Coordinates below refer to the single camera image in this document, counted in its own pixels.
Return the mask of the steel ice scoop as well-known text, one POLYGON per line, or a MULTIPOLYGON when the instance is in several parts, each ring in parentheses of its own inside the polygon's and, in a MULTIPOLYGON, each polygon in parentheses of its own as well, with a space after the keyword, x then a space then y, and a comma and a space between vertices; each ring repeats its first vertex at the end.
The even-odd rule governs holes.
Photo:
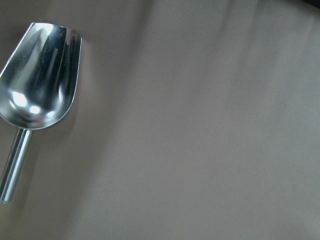
POLYGON ((81 35, 56 24, 33 22, 0 74, 0 115, 17 128, 0 179, 0 202, 8 204, 37 130, 57 124, 76 93, 81 35))

